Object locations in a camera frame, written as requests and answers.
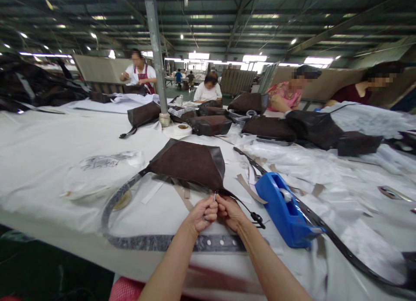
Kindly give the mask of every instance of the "tape roll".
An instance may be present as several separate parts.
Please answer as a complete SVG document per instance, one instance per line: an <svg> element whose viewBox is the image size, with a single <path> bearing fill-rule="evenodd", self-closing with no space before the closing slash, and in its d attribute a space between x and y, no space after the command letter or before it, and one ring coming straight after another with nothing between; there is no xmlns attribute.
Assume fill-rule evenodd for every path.
<svg viewBox="0 0 416 301"><path fill-rule="evenodd" d="M182 123L174 127L174 135L177 137L184 137L192 134L192 127L188 124Z"/></svg>

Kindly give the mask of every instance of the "red apron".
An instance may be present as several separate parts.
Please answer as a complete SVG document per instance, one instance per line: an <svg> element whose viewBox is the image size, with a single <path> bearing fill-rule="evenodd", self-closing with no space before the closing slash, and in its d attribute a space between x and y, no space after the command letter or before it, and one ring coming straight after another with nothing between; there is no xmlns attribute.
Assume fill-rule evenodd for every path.
<svg viewBox="0 0 416 301"><path fill-rule="evenodd" d="M134 66L134 74L136 74L136 73L137 73L137 68L136 68L136 66ZM146 68L144 70L144 73L139 73L137 76L139 77L139 81L144 80L144 79L148 79L148 77L147 77L147 64L146 64ZM145 83L144 87L147 89L149 94L156 94L155 89L153 88L151 83Z"/></svg>

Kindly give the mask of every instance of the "person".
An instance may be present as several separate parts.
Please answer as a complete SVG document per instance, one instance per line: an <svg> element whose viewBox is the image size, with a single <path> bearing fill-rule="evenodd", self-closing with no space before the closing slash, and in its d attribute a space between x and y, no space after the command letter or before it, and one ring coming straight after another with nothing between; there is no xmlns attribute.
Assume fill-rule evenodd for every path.
<svg viewBox="0 0 416 301"><path fill-rule="evenodd" d="M132 49L131 59L133 63L123 72L120 81L130 80L130 85L143 85L149 94L155 94L154 85L157 83L155 69L146 64L138 49Z"/></svg>
<svg viewBox="0 0 416 301"><path fill-rule="evenodd" d="M189 74L186 77L188 78L189 88L191 88L192 86L194 86L195 76L192 74L192 71L190 71Z"/></svg>
<svg viewBox="0 0 416 301"><path fill-rule="evenodd" d="M178 69L178 72L175 73L176 83L178 84L178 88L182 89L182 73L181 69Z"/></svg>
<svg viewBox="0 0 416 301"><path fill-rule="evenodd" d="M203 103L209 100L222 101L222 94L219 87L217 87L218 78L212 73L208 73L205 77L204 84L198 85L195 91L194 102Z"/></svg>
<svg viewBox="0 0 416 301"><path fill-rule="evenodd" d="M268 110L280 112L297 110L302 99L303 88L319 78L321 74L321 70L309 65L298 67L289 81L273 85L267 90L266 93L269 94Z"/></svg>
<svg viewBox="0 0 416 301"><path fill-rule="evenodd" d="M217 216L241 238L268 300L312 300L237 202L229 196L217 195L216 200L209 196L199 201L183 221L165 257L141 292L139 301L180 300L198 235L208 228Z"/></svg>
<svg viewBox="0 0 416 301"><path fill-rule="evenodd" d="M361 82L347 85L337 91L324 107L343 101L368 105L373 93L382 87L388 86L397 77L397 74L403 72L403 69L404 66L401 62L379 63L364 73Z"/></svg>

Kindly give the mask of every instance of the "black hair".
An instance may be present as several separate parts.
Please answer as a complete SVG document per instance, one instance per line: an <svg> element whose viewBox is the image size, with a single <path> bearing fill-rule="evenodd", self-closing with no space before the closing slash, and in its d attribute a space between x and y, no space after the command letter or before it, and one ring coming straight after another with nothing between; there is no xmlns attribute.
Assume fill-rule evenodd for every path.
<svg viewBox="0 0 416 301"><path fill-rule="evenodd" d="M131 49L131 55L133 56L133 54L137 54L137 56L139 56L140 59L144 59L143 54L141 51L139 51L138 49L134 48Z"/></svg>
<svg viewBox="0 0 416 301"><path fill-rule="evenodd" d="M212 85L215 86L218 82L218 78L215 75L208 73L208 75L205 77L204 83L208 83L208 82L211 82Z"/></svg>
<svg viewBox="0 0 416 301"><path fill-rule="evenodd" d="M297 79L300 76L304 76L305 79L317 79L321 76L321 74L322 71L318 68L309 65L302 65L295 70L293 73L293 78Z"/></svg>
<svg viewBox="0 0 416 301"><path fill-rule="evenodd" d="M389 78L393 74L402 73L404 64L399 61L382 62L369 68L363 75L361 82L375 78Z"/></svg>

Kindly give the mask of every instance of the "metal pole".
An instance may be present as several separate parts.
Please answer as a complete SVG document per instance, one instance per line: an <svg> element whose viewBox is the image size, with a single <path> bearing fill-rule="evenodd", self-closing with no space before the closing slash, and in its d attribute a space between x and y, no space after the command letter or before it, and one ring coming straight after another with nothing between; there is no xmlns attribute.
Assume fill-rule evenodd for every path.
<svg viewBox="0 0 416 301"><path fill-rule="evenodd" d="M165 66L162 59L160 46L159 22L157 19L156 0L144 0L146 5L147 24L149 25L150 41L152 43L153 60L155 62L157 92L160 97L160 108L162 113L168 112L166 100Z"/></svg>

